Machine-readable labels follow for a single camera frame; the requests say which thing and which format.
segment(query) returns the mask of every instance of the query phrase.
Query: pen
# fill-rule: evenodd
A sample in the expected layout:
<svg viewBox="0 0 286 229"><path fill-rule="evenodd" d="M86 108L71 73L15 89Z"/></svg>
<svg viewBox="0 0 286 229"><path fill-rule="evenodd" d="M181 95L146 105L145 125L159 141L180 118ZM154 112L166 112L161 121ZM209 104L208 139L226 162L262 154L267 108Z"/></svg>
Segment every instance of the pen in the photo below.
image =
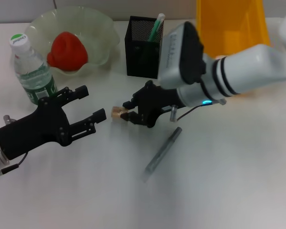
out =
<svg viewBox="0 0 286 229"><path fill-rule="evenodd" d="M173 134L166 140L166 142L162 145L158 153L153 157L153 159L150 161L150 163L145 168L145 171L143 172L142 180L145 183L148 178L151 176L151 174L156 170L157 166L163 159L163 157L166 155L168 150L172 147L177 137L182 132L182 129L180 127L177 127Z"/></svg>
<svg viewBox="0 0 286 229"><path fill-rule="evenodd" d="M157 20L154 22L151 34L148 38L149 42L154 42L154 40L156 39L157 34L159 32L159 29L161 28L161 25L163 24L164 19L165 19L165 15L163 13L159 13Z"/></svg>

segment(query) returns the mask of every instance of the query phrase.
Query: black cable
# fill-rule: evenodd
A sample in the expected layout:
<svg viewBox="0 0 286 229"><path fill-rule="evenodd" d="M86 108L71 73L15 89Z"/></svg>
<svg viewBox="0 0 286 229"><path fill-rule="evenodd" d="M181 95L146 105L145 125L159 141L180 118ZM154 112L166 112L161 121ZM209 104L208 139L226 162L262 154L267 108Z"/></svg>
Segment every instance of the black cable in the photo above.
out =
<svg viewBox="0 0 286 229"><path fill-rule="evenodd" d="M20 161L18 164L14 164L14 165L12 165L12 166L3 168L3 169L1 170L2 175L7 174L7 173L9 173L10 171L13 171L13 170L19 168L19 165L21 165L21 163L22 163L22 162L24 161L24 159L27 157L28 153L29 153L29 152L25 153L24 157L21 159L21 161Z"/></svg>
<svg viewBox="0 0 286 229"><path fill-rule="evenodd" d="M53 0L54 8L57 9L56 1Z"/></svg>
<svg viewBox="0 0 286 229"><path fill-rule="evenodd" d="M24 159L27 157L29 152L26 152L24 157L21 159L21 161L18 163L18 166L22 164L22 162L24 161Z"/></svg>
<svg viewBox="0 0 286 229"><path fill-rule="evenodd" d="M201 107L201 106L209 106L209 105L212 105L213 103L209 103L209 104L202 104L202 105L199 105L199 106L195 106L193 107L191 110L189 110L188 112L184 113L183 115L181 115L179 118L177 118L177 121L179 121L181 118L183 118L184 116L188 115L189 113L191 113L193 110L195 110L196 108L198 107Z"/></svg>

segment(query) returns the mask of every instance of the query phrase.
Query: table surface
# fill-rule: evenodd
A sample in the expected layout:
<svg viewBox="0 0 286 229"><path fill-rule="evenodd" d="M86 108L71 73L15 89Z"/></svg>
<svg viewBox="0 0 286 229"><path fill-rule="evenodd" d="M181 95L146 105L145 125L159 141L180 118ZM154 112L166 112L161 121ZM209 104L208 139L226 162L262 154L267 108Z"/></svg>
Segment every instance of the table surface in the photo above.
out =
<svg viewBox="0 0 286 229"><path fill-rule="evenodd" d="M164 33L181 22L166 21ZM267 19L277 49L279 23ZM4 115L19 119L35 109L14 75L8 44L26 26L0 24L0 127ZM101 108L108 119L68 147L32 150L0 177L0 229L286 229L286 83L197 109L178 124L169 114L152 129L113 122L112 106L147 81L126 75L127 22L115 28L121 42L107 64L90 76L55 78L59 88L89 89L64 107L70 123ZM182 133L143 183L145 166L177 125Z"/></svg>

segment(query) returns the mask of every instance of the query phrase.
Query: bottle cap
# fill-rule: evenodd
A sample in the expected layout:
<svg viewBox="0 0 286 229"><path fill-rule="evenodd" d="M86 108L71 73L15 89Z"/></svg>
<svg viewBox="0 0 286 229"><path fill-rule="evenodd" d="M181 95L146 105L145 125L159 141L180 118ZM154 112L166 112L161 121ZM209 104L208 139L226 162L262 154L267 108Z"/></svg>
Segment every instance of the bottle cap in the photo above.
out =
<svg viewBox="0 0 286 229"><path fill-rule="evenodd" d="M19 33L11 37L10 46L15 54L21 54L30 49L31 43L27 35L24 33Z"/></svg>

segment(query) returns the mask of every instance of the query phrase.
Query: glass bowl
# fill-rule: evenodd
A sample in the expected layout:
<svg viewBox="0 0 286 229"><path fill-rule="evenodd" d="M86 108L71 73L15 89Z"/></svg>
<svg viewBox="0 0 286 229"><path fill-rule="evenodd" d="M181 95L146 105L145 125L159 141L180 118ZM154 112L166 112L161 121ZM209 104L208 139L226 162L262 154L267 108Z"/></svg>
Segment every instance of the glass bowl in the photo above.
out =
<svg viewBox="0 0 286 229"><path fill-rule="evenodd" d="M79 76L89 73L96 66L105 64L110 50L120 42L107 15L87 7L69 6L51 10L35 19L25 30L32 47L45 59L54 39L62 32L75 34L88 53L88 62L81 69L68 72L51 67L52 73Z"/></svg>

